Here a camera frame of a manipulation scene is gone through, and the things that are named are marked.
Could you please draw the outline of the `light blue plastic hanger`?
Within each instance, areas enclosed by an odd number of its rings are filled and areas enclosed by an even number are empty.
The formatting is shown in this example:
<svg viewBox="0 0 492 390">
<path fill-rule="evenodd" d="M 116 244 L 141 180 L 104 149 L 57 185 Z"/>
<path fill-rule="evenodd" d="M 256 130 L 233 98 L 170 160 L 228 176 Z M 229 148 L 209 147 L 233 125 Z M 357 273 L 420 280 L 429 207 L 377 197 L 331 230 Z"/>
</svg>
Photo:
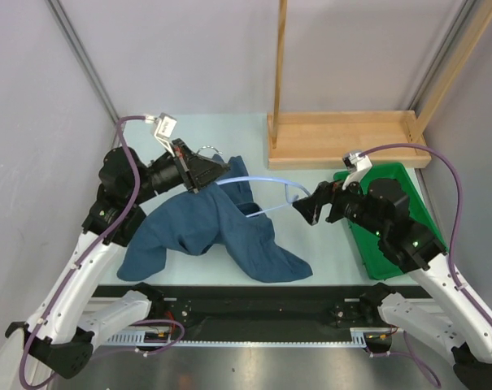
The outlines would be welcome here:
<svg viewBox="0 0 492 390">
<path fill-rule="evenodd" d="M 242 175 L 219 179 L 216 183 L 223 189 L 234 184 L 249 185 L 252 197 L 259 203 L 260 210 L 247 215 L 248 218 L 291 207 L 297 200 L 311 195 L 302 184 L 268 175 Z"/>
</svg>

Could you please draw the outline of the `blue t shirt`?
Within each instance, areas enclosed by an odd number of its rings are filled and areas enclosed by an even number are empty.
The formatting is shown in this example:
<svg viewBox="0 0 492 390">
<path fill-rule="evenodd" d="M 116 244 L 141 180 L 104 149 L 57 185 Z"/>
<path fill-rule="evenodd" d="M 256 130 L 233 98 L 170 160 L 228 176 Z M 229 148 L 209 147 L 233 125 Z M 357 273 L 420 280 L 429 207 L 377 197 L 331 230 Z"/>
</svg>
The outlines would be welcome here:
<svg viewBox="0 0 492 390">
<path fill-rule="evenodd" d="M 142 281 L 161 272 L 167 251 L 204 255 L 223 245 L 250 278 L 263 283 L 304 280 L 311 266 L 275 242 L 272 220 L 255 203 L 243 158 L 233 156 L 223 174 L 227 184 L 211 184 L 199 193 L 180 193 L 146 216 L 128 244 L 117 276 Z"/>
</svg>

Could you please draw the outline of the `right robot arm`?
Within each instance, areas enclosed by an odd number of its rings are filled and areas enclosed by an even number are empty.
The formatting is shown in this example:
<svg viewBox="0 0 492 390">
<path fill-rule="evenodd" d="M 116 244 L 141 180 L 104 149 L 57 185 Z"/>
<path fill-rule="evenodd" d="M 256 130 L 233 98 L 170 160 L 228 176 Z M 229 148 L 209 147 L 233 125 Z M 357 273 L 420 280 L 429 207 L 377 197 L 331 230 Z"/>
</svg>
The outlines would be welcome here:
<svg viewBox="0 0 492 390">
<path fill-rule="evenodd" d="M 384 257 L 416 281 L 442 309 L 446 320 L 415 306 L 400 293 L 379 283 L 360 306 L 370 326 L 383 322 L 401 328 L 429 346 L 452 366 L 468 389 L 492 389 L 492 311 L 476 309 L 467 299 L 469 285 L 448 266 L 448 251 L 438 237 L 409 212 L 409 196 L 393 179 L 376 179 L 367 191 L 359 184 L 321 182 L 315 192 L 293 207 L 315 225 L 323 206 L 331 207 L 328 223 L 348 219 L 378 239 Z"/>
</svg>

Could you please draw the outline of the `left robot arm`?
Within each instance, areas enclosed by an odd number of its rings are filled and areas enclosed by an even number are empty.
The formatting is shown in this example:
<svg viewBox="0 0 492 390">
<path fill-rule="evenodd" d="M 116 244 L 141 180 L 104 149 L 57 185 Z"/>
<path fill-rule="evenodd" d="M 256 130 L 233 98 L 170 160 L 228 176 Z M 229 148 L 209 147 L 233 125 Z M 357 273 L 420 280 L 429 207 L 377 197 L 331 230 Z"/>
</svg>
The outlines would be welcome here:
<svg viewBox="0 0 492 390">
<path fill-rule="evenodd" d="M 144 283 L 96 314 L 87 316 L 84 309 L 102 274 L 143 223 L 142 203 L 179 185 L 197 193 L 228 170 L 226 162 L 195 153 L 181 139 L 150 164 L 126 145 L 110 150 L 98 173 L 96 202 L 65 269 L 35 313 L 7 328 L 8 336 L 17 330 L 24 333 L 21 362 L 34 358 L 53 375 L 70 379 L 113 335 L 141 321 L 159 323 L 165 315 L 163 294 Z"/>
</svg>

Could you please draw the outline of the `wooden hanger rack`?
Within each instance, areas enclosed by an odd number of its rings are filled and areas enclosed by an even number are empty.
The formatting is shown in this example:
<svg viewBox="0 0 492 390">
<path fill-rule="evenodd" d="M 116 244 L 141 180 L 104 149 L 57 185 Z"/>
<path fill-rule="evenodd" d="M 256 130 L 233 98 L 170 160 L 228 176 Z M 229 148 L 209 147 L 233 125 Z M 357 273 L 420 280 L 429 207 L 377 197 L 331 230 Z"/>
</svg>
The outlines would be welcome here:
<svg viewBox="0 0 492 390">
<path fill-rule="evenodd" d="M 492 21 L 492 1 L 465 1 L 443 38 L 408 110 L 281 112 L 281 81 L 287 3 L 279 10 L 274 108 L 267 115 L 268 168 L 340 169 L 352 150 L 400 143 L 402 148 L 375 153 L 375 164 L 426 167 L 424 132 Z"/>
</svg>

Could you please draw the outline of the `green plastic tray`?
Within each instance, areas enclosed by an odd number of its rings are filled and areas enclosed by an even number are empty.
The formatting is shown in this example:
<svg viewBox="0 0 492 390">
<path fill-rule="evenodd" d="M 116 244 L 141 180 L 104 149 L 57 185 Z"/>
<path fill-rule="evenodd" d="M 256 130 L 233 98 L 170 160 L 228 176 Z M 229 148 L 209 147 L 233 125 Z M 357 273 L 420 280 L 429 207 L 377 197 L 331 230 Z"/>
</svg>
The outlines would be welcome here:
<svg viewBox="0 0 492 390">
<path fill-rule="evenodd" d="M 368 277 L 387 280 L 417 269 L 447 247 L 416 187 L 399 163 L 371 168 L 359 181 L 334 175 L 330 223 L 347 219 Z"/>
</svg>

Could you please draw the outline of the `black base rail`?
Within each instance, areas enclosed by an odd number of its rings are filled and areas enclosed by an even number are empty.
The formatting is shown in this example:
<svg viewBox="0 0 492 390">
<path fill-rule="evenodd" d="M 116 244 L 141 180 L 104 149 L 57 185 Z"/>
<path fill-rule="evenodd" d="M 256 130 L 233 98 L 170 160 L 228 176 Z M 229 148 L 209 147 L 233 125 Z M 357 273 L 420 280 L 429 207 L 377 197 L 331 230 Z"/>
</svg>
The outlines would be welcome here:
<svg viewBox="0 0 492 390">
<path fill-rule="evenodd" d="M 187 340 L 326 341 L 339 338 L 340 329 L 389 326 L 374 303 L 380 285 L 151 289 Z"/>
</svg>

